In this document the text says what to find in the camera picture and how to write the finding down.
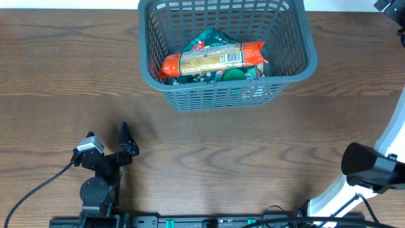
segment snack package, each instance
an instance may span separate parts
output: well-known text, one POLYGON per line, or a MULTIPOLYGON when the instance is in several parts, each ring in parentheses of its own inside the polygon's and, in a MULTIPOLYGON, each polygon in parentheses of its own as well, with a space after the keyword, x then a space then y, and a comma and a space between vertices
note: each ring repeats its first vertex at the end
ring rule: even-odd
POLYGON ((268 63, 260 53, 263 45, 261 41, 254 41, 171 54, 164 60, 159 76, 200 75, 206 72, 268 63))

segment white background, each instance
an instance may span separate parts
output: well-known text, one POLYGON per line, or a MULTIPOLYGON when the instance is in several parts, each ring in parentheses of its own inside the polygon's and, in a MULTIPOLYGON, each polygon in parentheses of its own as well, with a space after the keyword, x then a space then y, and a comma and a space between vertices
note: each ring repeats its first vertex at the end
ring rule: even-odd
MULTIPOLYGON (((304 0, 307 11, 376 11, 377 0, 304 0)), ((139 0, 0 0, 0 8, 137 9, 139 0)))

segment wood grain surface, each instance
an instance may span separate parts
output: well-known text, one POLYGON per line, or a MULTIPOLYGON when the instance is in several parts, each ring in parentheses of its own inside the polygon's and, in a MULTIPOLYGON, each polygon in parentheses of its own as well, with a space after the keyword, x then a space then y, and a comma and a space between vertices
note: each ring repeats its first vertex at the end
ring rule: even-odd
MULTIPOLYGON (((139 73, 137 12, 0 10, 0 221, 59 172, 87 131, 119 150, 128 122, 141 154, 123 168, 122 207, 162 215, 294 210, 340 172, 346 146, 373 146, 405 84, 398 26, 378 13, 309 13, 316 73, 269 105, 180 113, 139 73)), ((77 216, 93 175, 71 168, 30 197, 10 227, 77 216)), ((405 194, 370 200, 405 227, 405 194)), ((355 208, 367 214, 363 205, 355 208)))

